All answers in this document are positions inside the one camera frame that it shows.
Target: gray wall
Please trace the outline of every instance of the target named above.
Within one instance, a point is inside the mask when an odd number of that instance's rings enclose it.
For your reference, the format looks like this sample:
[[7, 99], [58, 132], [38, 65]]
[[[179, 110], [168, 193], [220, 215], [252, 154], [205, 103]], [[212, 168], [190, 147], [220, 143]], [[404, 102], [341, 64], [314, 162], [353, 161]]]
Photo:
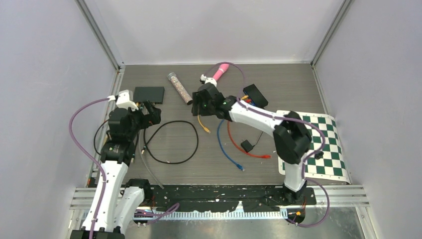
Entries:
[[317, 64], [381, 238], [420, 238], [422, 1], [356, 0]]
[[[0, 42], [0, 238], [63, 238], [90, 166], [69, 118], [106, 97], [115, 72], [73, 0], [2, 0]], [[92, 107], [75, 122], [89, 151], [104, 112]]]
[[126, 65], [310, 62], [342, 0], [90, 0]]

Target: black cable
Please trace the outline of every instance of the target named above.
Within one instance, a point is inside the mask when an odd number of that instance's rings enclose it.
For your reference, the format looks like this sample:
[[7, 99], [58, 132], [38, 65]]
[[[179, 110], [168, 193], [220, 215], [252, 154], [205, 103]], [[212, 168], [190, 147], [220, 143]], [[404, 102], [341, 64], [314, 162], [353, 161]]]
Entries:
[[101, 153], [100, 152], [98, 152], [98, 150], [97, 150], [97, 144], [96, 144], [96, 142], [95, 142], [95, 139], [97, 138], [97, 134], [98, 134], [98, 132], [100, 131], [100, 128], [101, 127], [103, 127], [104, 126], [104, 124], [106, 124], [108, 122], [108, 119], [106, 120], [106, 121], [104, 121], [101, 125], [100, 125], [100, 127], [98, 127], [98, 129], [97, 129], [97, 131], [95, 132], [95, 134], [94, 134], [94, 149], [95, 149], [95, 152], [97, 153], [97, 154], [100, 154], [101, 155]]
[[[151, 151], [149, 150], [149, 148], [148, 148], [148, 144], [149, 144], [149, 142], [152, 140], [152, 138], [155, 136], [155, 134], [162, 128], [162, 127], [164, 127], [165, 125], [167, 125], [167, 124], [170, 124], [170, 123], [176, 123], [176, 122], [181, 122], [181, 123], [188, 123], [188, 124], [190, 124], [191, 126], [192, 126], [192, 128], [194, 128], [194, 131], [195, 131], [195, 134], [196, 134], [196, 137], [197, 137], [197, 146], [196, 146], [196, 148], [195, 148], [195, 151], [192, 153], [192, 155], [189, 157], [189, 158], [187, 158], [187, 159], [185, 159], [185, 160], [183, 160], [183, 161], [180, 161], [180, 162], [176, 162], [176, 163], [171, 163], [171, 162], [164, 162], [164, 161], [161, 161], [161, 160], [159, 160], [159, 159], [157, 159], [156, 157], [154, 157], [154, 155], [151, 153]], [[146, 130], [144, 130], [144, 134], [143, 134], [143, 139], [144, 139], [144, 148], [146, 149], [146, 151], [148, 151], [148, 153], [149, 153], [149, 155], [151, 155], [151, 157], [155, 160], [155, 161], [157, 161], [157, 162], [160, 162], [160, 163], [165, 163], [165, 164], [181, 164], [181, 163], [184, 163], [184, 162], [186, 162], [186, 161], [188, 161], [189, 159], [191, 159], [194, 155], [195, 155], [195, 153], [197, 152], [197, 150], [198, 150], [198, 145], [199, 145], [199, 136], [198, 136], [198, 132], [197, 132], [197, 129], [195, 128], [195, 126], [191, 123], [191, 122], [188, 122], [188, 121], [185, 121], [185, 120], [174, 120], [174, 121], [170, 121], [170, 122], [167, 122], [167, 123], [164, 123], [164, 124], [162, 124], [160, 127], [158, 127], [158, 129], [152, 134], [152, 136], [149, 138], [149, 140], [148, 141], [146, 141], [146, 138], [145, 138], [145, 132], [146, 132]]]
[[262, 133], [263, 133], [264, 131], [261, 131], [261, 134], [259, 135], [259, 137], [258, 137], [258, 140], [256, 141], [256, 143], [253, 145], [254, 147], [258, 144], [258, 142], [259, 142], [259, 140], [261, 139], [261, 136], [262, 136]]

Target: wire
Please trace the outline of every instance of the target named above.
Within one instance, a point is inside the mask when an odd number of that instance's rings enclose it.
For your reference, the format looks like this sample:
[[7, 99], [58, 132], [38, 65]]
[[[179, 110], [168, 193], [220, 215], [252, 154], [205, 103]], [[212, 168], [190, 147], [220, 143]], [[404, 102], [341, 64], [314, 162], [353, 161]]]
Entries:
[[[170, 124], [170, 123], [176, 123], [176, 122], [180, 122], [180, 123], [188, 123], [188, 124], [190, 124], [191, 126], [192, 126], [192, 128], [194, 128], [194, 131], [195, 131], [195, 135], [196, 135], [196, 137], [197, 137], [197, 146], [195, 147], [195, 151], [192, 153], [192, 155], [191, 156], [189, 156], [189, 158], [187, 158], [187, 159], [185, 159], [185, 160], [183, 160], [183, 161], [180, 161], [180, 162], [175, 162], [175, 163], [171, 163], [171, 162], [164, 162], [164, 161], [161, 161], [161, 160], [159, 160], [159, 159], [157, 159], [156, 157], [154, 157], [154, 155], [151, 153], [151, 151], [149, 150], [149, 147], [148, 147], [148, 144], [149, 144], [149, 142], [152, 140], [152, 138], [155, 136], [155, 134], [162, 128], [162, 127], [164, 127], [164, 126], [166, 126], [166, 125], [168, 125], [168, 124]], [[146, 130], [144, 129], [144, 134], [143, 134], [143, 139], [144, 139], [144, 149], [146, 150], [146, 151], [148, 151], [148, 153], [149, 153], [149, 155], [151, 155], [151, 157], [155, 160], [155, 161], [157, 161], [157, 162], [160, 162], [160, 163], [165, 163], [165, 164], [181, 164], [181, 163], [184, 163], [184, 162], [186, 162], [186, 161], [188, 161], [189, 159], [191, 159], [194, 155], [195, 155], [195, 153], [197, 152], [197, 150], [198, 150], [198, 145], [199, 145], [199, 136], [198, 136], [198, 132], [197, 132], [197, 129], [195, 128], [195, 125], [193, 125], [191, 122], [189, 122], [189, 121], [185, 121], [185, 120], [174, 120], [174, 121], [169, 121], [169, 122], [167, 122], [167, 123], [164, 123], [164, 124], [162, 124], [160, 127], [158, 127], [158, 129], [152, 134], [152, 136], [149, 138], [149, 140], [148, 141], [146, 141], [146, 138], [145, 138], [145, 133], [146, 133]]]
[[261, 134], [259, 134], [258, 140], [256, 141], [256, 143], [253, 145], [254, 147], [258, 144], [259, 140], [261, 139], [262, 134], [264, 133], [264, 131], [261, 131]]
[[198, 122], [201, 125], [201, 127], [205, 130], [205, 132], [211, 133], [211, 131], [202, 124], [201, 119], [199, 118], [199, 114], [198, 114]]
[[179, 207], [180, 207], [180, 204], [179, 203], [175, 203], [169, 209], [167, 209], [166, 212], [160, 213], [160, 214], [151, 213], [151, 212], [147, 212], [147, 211], [144, 211], [144, 210], [136, 210], [135, 216], [157, 217], [156, 219], [151, 220], [148, 223], [145, 223], [144, 225], [146, 226], [146, 225], [150, 225], [150, 224], [153, 224], [153, 223], [157, 222], [158, 220], [160, 220], [164, 216], [167, 216], [167, 215], [172, 214], [173, 212], [177, 211], [177, 209]]
[[79, 143], [79, 141], [75, 138], [75, 135], [73, 134], [73, 130], [72, 130], [72, 124], [73, 124], [73, 120], [75, 119], [75, 117], [82, 111], [82, 110], [84, 110], [85, 108], [87, 108], [87, 107], [89, 107], [89, 106], [91, 106], [91, 105], [93, 105], [93, 104], [96, 104], [96, 103], [99, 103], [99, 102], [103, 102], [103, 101], [108, 101], [108, 98], [104, 98], [104, 99], [100, 99], [100, 100], [96, 100], [96, 101], [93, 101], [93, 102], [91, 102], [91, 103], [88, 103], [88, 104], [86, 104], [86, 105], [84, 105], [84, 106], [82, 106], [79, 110], [77, 110], [73, 115], [72, 115], [72, 117], [70, 118], [70, 121], [69, 121], [69, 134], [70, 134], [70, 137], [72, 138], [72, 140], [73, 140], [73, 142], [76, 144], [76, 146], [98, 167], [98, 170], [100, 171], [100, 173], [101, 173], [101, 177], [103, 178], [103, 186], [101, 187], [101, 191], [100, 191], [100, 196], [99, 196], [99, 198], [98, 198], [98, 203], [97, 203], [97, 206], [96, 206], [96, 208], [95, 208], [95, 210], [94, 210], [94, 216], [93, 216], [93, 218], [92, 218], [92, 220], [91, 220], [91, 228], [90, 228], [90, 234], [89, 234], [89, 239], [93, 239], [93, 236], [94, 236], [94, 227], [95, 227], [95, 222], [97, 221], [97, 215], [98, 215], [98, 211], [100, 210], [100, 205], [101, 205], [101, 202], [103, 201], [103, 197], [104, 197], [104, 192], [106, 191], [106, 174], [105, 174], [105, 172], [104, 172], [104, 169], [103, 169], [103, 167], [101, 167], [101, 164], [98, 162], [98, 161], [96, 161], [95, 160], [95, 158], [92, 156], [92, 155], [90, 155], [87, 151], [86, 151], [86, 149]]
[[97, 134], [98, 134], [98, 132], [100, 132], [101, 127], [103, 127], [103, 126], [104, 126], [104, 124], [106, 124], [107, 122], [108, 122], [108, 119], [107, 119], [106, 121], [104, 121], [104, 122], [100, 125], [100, 127], [98, 127], [97, 131], [96, 131], [96, 132], [95, 132], [95, 134], [94, 134], [94, 149], [95, 149], [95, 152], [96, 152], [97, 154], [101, 154], [101, 153], [97, 150], [97, 143], [95, 142], [95, 141], [96, 141], [96, 138], [97, 138]]
[[221, 139], [220, 139], [220, 127], [221, 127], [221, 125], [223, 124], [223, 122], [224, 122], [224, 120], [222, 120], [221, 122], [220, 122], [220, 124], [218, 125], [218, 127], [217, 127], [217, 139], [218, 139], [218, 144], [220, 145], [220, 148], [221, 148], [221, 150], [222, 150], [222, 152], [223, 152], [223, 154], [232, 162], [232, 163], [234, 163], [234, 165], [236, 165], [236, 167], [238, 168], [238, 169], [240, 169], [240, 170], [242, 170], [242, 171], [245, 171], [245, 169], [242, 167], [242, 165], [240, 165], [240, 164], [238, 164], [238, 163], [236, 163], [236, 161], [234, 161], [233, 159], [231, 159], [230, 158], [230, 156], [228, 156], [227, 155], [227, 153], [225, 152], [225, 150], [224, 150], [224, 148], [223, 148], [223, 145], [221, 144]]
[[155, 180], [155, 182], [157, 182], [158, 186], [160, 186], [160, 188], [164, 189], [163, 184], [161, 184], [160, 181], [158, 181], [158, 179], [155, 177], [155, 175], [151, 172], [151, 170], [149, 169], [148, 165], [146, 164], [146, 161], [145, 161], [144, 157], [142, 156], [143, 155], [143, 152], [141, 150], [141, 144], [140, 143], [138, 143], [138, 147], [137, 148], [139, 150], [139, 155], [141, 155], [141, 160], [144, 163], [145, 168], [148, 170], [149, 174], [152, 176], [152, 178]]
[[230, 138], [230, 140], [233, 143], [233, 145], [237, 149], [239, 149], [242, 153], [244, 153], [246, 155], [249, 155], [251, 157], [254, 157], [254, 158], [271, 158], [271, 155], [268, 155], [268, 154], [266, 154], [266, 155], [255, 155], [255, 154], [252, 154], [252, 153], [248, 153], [245, 150], [243, 150], [243, 148], [239, 147], [239, 145], [236, 144], [236, 142], [234, 141], [233, 137], [231, 136], [231, 133], [230, 133], [230, 122], [229, 121], [227, 121], [227, 133], [228, 133], [228, 137]]
[[[242, 74], [242, 78], [243, 78], [243, 88], [245, 88], [245, 86], [246, 86], [246, 76], [245, 76], [245, 73], [243, 72], [243, 70], [241, 69], [241, 67], [240, 66], [238, 66], [238, 65], [236, 65], [236, 64], [234, 64], [234, 63], [231, 63], [231, 62], [220, 62], [220, 63], [217, 63], [217, 64], [215, 64], [215, 65], [213, 65], [207, 72], [209, 72], [210, 70], [212, 70], [214, 67], [216, 67], [216, 66], [218, 66], [218, 65], [220, 65], [220, 64], [229, 64], [229, 65], [232, 65], [232, 66], [234, 66], [234, 67], [236, 67], [239, 71], [240, 71], [240, 73]], [[237, 102], [243, 107], [243, 108], [246, 108], [246, 110], [250, 110], [250, 111], [252, 111], [252, 112], [255, 112], [255, 113], [257, 113], [257, 114], [259, 114], [259, 115], [261, 115], [261, 116], [265, 116], [265, 117], [268, 117], [268, 118], [270, 118], [270, 119], [274, 119], [274, 120], [286, 120], [286, 121], [293, 121], [293, 122], [298, 122], [298, 123], [303, 123], [303, 124], [305, 124], [305, 125], [308, 125], [308, 126], [310, 126], [311, 128], [313, 128], [313, 129], [315, 129], [319, 134], [320, 134], [320, 136], [321, 136], [321, 146], [318, 148], [318, 149], [315, 149], [313, 152], [311, 152], [311, 153], [309, 153], [304, 159], [303, 159], [303, 164], [302, 164], [302, 178], [304, 178], [305, 180], [309, 180], [309, 181], [311, 181], [311, 182], [315, 182], [318, 186], [320, 186], [322, 189], [323, 189], [323, 191], [325, 192], [325, 195], [326, 195], [326, 197], [327, 197], [327, 211], [325, 212], [325, 215], [324, 215], [324, 217], [319, 221], [319, 222], [317, 222], [317, 223], [315, 223], [315, 224], [310, 224], [310, 225], [303, 225], [304, 227], [313, 227], [313, 226], [317, 226], [317, 225], [319, 225], [320, 223], [322, 223], [325, 219], [326, 219], [326, 217], [327, 217], [327, 215], [328, 215], [328, 212], [329, 212], [329, 196], [328, 196], [328, 193], [326, 192], [326, 190], [325, 190], [325, 188], [321, 185], [321, 184], [319, 184], [318, 182], [316, 182], [315, 180], [312, 180], [312, 179], [309, 179], [309, 178], [305, 178], [305, 163], [307, 162], [307, 160], [312, 156], [312, 155], [315, 155], [317, 152], [319, 152], [319, 151], [322, 151], [322, 149], [325, 147], [325, 136], [324, 136], [324, 134], [323, 134], [323, 132], [318, 128], [318, 127], [316, 127], [315, 125], [313, 125], [313, 124], [311, 124], [311, 123], [309, 123], [309, 122], [306, 122], [306, 121], [303, 121], [303, 120], [301, 120], [301, 119], [294, 119], [294, 118], [286, 118], [286, 117], [281, 117], [281, 116], [276, 116], [274, 113], [272, 113], [272, 114], [268, 114], [268, 113], [265, 113], [265, 112], [261, 112], [261, 111], [259, 111], [259, 110], [257, 110], [257, 109], [255, 109], [254, 107], [248, 107], [248, 105], [244, 105], [243, 103], [242, 103], [242, 101], [240, 100], [240, 96], [243, 94], [243, 88], [241, 88], [241, 89], [239, 89], [239, 92], [238, 92], [238, 94], [237, 94], [237, 97], [236, 97], [236, 100], [237, 100]]]

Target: chess board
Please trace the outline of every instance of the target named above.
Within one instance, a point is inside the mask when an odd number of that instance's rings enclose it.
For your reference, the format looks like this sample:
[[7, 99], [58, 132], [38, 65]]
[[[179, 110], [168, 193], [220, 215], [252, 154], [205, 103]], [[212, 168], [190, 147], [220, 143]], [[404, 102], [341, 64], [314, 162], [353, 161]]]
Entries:
[[[277, 111], [278, 115], [286, 115], [288, 111]], [[305, 167], [305, 176], [315, 179], [329, 179], [350, 183], [349, 174], [344, 164], [340, 141], [338, 140], [335, 120], [329, 115], [297, 112], [304, 121], [310, 122], [318, 127], [325, 136], [324, 155], [321, 159], [310, 157]], [[321, 146], [321, 136], [319, 133], [306, 126], [312, 135], [311, 150]], [[278, 158], [279, 172], [285, 175], [284, 162]]]

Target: wood grain surface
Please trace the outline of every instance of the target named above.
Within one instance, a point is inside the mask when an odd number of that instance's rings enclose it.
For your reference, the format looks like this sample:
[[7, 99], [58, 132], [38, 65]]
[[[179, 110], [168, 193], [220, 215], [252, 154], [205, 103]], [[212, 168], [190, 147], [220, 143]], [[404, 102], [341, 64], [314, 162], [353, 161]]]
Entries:
[[[221, 152], [216, 137], [219, 119], [215, 116], [202, 117], [202, 122], [211, 133], [206, 133], [191, 114], [173, 85], [167, 80], [170, 72], [175, 72], [186, 90], [191, 94], [200, 86], [199, 77], [210, 65], [135, 65], [127, 66], [120, 89], [134, 91], [137, 86], [164, 86], [164, 104], [157, 105], [162, 110], [161, 123], [172, 120], [192, 122], [198, 131], [199, 148], [195, 156], [186, 163], [167, 165], [158, 163], [145, 153], [145, 159], [163, 184], [282, 184], [284, 176], [278, 172], [277, 154], [273, 139], [264, 134], [254, 154], [271, 154], [270, 159], [249, 157], [237, 150], [227, 134], [227, 124], [220, 131], [222, 144], [227, 154], [241, 164], [240, 171]], [[310, 113], [324, 113], [311, 66], [308, 64], [256, 64], [241, 65], [247, 77], [247, 85], [255, 84], [268, 100], [267, 110], [292, 110]], [[240, 72], [230, 67], [218, 82], [218, 89], [225, 97], [237, 95], [242, 88]], [[147, 139], [157, 129], [154, 125], [146, 130]], [[259, 131], [240, 123], [231, 124], [235, 141], [255, 143]], [[193, 128], [187, 123], [172, 123], [163, 127], [149, 144], [154, 156], [163, 161], [177, 162], [189, 157], [195, 149], [196, 138]], [[125, 181], [129, 178], [146, 178], [155, 181], [145, 169], [136, 152], [135, 162], [130, 165]]]

